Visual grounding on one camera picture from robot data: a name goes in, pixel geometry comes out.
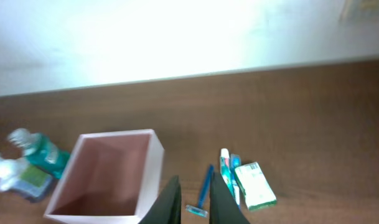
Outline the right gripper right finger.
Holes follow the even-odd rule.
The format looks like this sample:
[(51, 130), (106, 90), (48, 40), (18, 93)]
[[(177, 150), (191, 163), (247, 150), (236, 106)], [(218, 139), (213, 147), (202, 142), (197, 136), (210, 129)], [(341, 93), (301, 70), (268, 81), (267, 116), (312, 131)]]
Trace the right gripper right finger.
[(212, 174), (210, 182), (209, 224), (250, 224), (218, 172)]

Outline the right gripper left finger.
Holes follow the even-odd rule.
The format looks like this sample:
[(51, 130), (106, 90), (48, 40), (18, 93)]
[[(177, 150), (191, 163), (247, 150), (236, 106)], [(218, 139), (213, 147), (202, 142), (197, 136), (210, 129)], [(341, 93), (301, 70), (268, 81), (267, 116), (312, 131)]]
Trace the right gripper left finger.
[(182, 195), (179, 176), (173, 176), (139, 224), (181, 224)]

